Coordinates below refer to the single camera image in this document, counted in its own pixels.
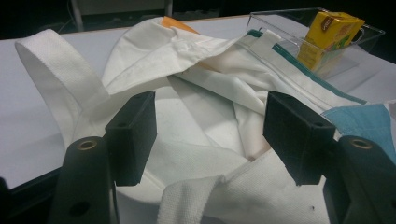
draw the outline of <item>teal fabric edge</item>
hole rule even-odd
[[[334,124],[342,136],[358,136],[377,143],[396,164],[391,117],[383,104],[335,107],[321,116]]]
[[[287,50],[282,48],[280,45],[275,44],[273,46],[273,50],[276,51],[278,54],[280,54],[282,57],[284,57],[288,62],[293,64],[297,69],[299,69],[304,75],[308,76],[313,80],[314,82],[318,83],[320,86],[323,88],[327,89],[328,91],[331,91],[337,96],[346,98],[350,101],[354,101],[356,103],[359,103],[361,105],[365,105],[367,101],[364,101],[360,98],[351,96],[349,94],[346,94],[342,91],[339,91],[336,89],[334,86],[326,82],[325,80],[321,79],[320,77],[317,77],[314,73],[312,73],[308,68],[306,68],[303,64],[301,64],[295,57],[293,57]]]

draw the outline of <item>blue fabric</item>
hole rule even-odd
[[[390,115],[384,105],[358,105],[336,107],[322,114],[341,135],[355,135],[379,144],[396,164]]]

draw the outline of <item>wrinkled fabric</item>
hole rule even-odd
[[[103,136],[130,97],[156,91],[158,136],[141,183],[118,191],[159,204],[159,223],[199,223],[202,215],[226,223],[329,223],[322,185],[295,186],[262,136],[266,97],[285,92],[318,113],[359,102],[279,55],[271,32],[225,40],[165,28],[161,20],[127,31],[102,79],[50,30],[16,43],[65,148]]]

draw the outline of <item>table surface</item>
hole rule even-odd
[[[230,39],[246,33],[248,16],[186,23],[202,35]],[[75,33],[63,38],[101,76],[113,46],[127,29]],[[64,158],[60,131],[22,65],[14,43],[15,39],[0,41],[0,176],[10,188],[60,167]],[[373,75],[348,93],[372,103],[396,99],[395,71],[396,64],[370,56],[349,73]],[[343,82],[342,77],[332,80],[334,85]],[[122,195],[119,203],[123,204],[121,222],[134,216],[134,220],[155,223],[158,207],[133,203]],[[219,222],[208,218],[205,223]]]

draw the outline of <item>yellow package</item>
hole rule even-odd
[[[320,77],[326,76],[364,21],[345,12],[320,11],[312,22],[297,59]]]

